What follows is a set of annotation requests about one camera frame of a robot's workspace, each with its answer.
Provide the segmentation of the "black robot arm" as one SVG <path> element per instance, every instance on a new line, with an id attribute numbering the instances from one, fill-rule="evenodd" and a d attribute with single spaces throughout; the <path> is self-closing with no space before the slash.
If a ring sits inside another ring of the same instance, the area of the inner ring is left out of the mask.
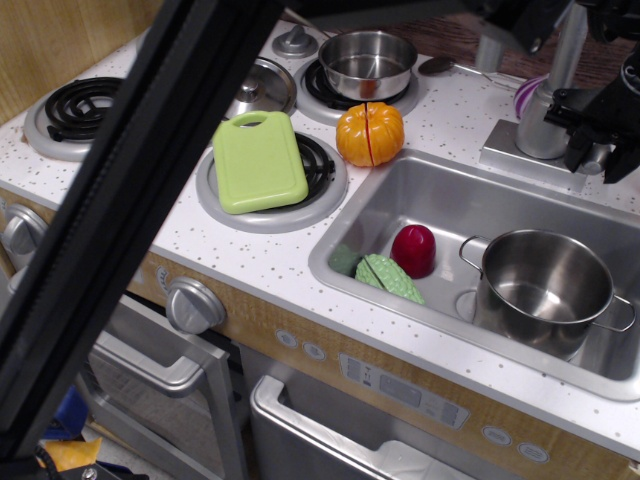
<path id="1" fill-rule="evenodd" d="M 28 462 L 285 9 L 319 26 L 464 1 L 168 1 L 1 320 L 1 460 Z"/>

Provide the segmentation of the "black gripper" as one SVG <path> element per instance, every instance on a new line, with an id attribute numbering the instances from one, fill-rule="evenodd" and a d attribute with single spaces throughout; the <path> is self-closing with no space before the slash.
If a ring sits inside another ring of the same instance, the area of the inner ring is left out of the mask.
<path id="1" fill-rule="evenodd" d="M 594 142 L 615 144 L 604 183 L 618 183 L 639 167 L 639 50 L 621 64 L 602 89 L 558 89 L 544 120 L 567 131 L 564 164 L 572 172 L 598 174 Z"/>

